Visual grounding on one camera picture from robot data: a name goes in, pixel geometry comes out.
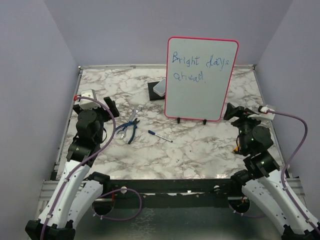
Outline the blue white whiteboard marker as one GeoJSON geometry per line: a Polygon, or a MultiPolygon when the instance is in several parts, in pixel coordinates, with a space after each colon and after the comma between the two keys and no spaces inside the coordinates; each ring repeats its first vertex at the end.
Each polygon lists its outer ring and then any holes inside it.
{"type": "Polygon", "coordinates": [[[167,141],[167,142],[170,142],[170,143],[173,142],[173,140],[171,140],[171,139],[169,139],[169,138],[167,138],[167,137],[165,137],[165,136],[159,135],[158,133],[156,133],[156,132],[154,132],[154,131],[152,131],[152,130],[148,130],[148,133],[149,133],[150,135],[153,135],[153,136],[156,136],[156,137],[158,137],[158,138],[160,138],[160,139],[163,139],[163,140],[165,140],[165,141],[167,141]]]}

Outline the pink framed whiteboard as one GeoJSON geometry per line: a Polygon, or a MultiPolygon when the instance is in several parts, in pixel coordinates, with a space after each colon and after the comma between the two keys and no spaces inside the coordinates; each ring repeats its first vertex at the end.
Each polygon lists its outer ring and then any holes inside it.
{"type": "Polygon", "coordinates": [[[172,36],[167,42],[164,115],[185,120],[222,117],[239,43],[172,36]]]}

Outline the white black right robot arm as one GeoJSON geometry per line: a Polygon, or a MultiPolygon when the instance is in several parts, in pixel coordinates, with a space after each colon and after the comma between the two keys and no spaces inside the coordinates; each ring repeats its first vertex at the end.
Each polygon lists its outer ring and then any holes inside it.
{"type": "Polygon", "coordinates": [[[273,120],[277,112],[260,106],[254,112],[228,103],[225,121],[237,118],[231,125],[238,129],[235,153],[244,156],[245,170],[231,176],[229,189],[255,203],[271,220],[283,240],[318,240],[320,221],[306,208],[285,178],[281,168],[269,153],[274,144],[270,130],[262,126],[273,120]]]}

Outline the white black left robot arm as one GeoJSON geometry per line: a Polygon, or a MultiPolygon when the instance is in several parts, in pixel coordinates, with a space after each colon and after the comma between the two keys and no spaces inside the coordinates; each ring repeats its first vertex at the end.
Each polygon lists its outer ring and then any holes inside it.
{"type": "Polygon", "coordinates": [[[102,173],[94,174],[88,184],[79,189],[97,156],[110,144],[103,139],[105,122],[114,121],[120,115],[115,101],[110,97],[103,100],[101,103],[96,97],[84,94],[74,97],[77,133],[50,200],[38,218],[26,224],[25,232],[31,240],[74,239],[79,221],[95,198],[110,193],[110,177],[102,173]]]}

